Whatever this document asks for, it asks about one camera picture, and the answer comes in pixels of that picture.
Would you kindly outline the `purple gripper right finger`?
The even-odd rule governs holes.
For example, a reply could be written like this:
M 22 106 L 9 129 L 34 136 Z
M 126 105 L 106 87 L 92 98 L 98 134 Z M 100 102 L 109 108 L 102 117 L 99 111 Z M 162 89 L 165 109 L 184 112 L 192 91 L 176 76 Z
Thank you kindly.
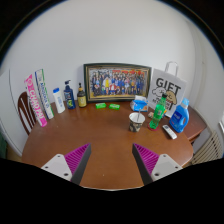
M 182 169 L 168 154 L 158 155 L 136 143 L 132 146 L 132 154 L 136 160 L 144 185 Z

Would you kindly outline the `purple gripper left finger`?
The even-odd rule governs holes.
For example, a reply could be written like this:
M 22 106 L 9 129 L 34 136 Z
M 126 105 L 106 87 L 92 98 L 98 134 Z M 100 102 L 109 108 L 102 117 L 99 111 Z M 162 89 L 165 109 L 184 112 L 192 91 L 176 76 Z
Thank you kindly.
M 79 185 L 90 155 L 91 144 L 88 143 L 66 155 L 56 154 L 42 169 Z

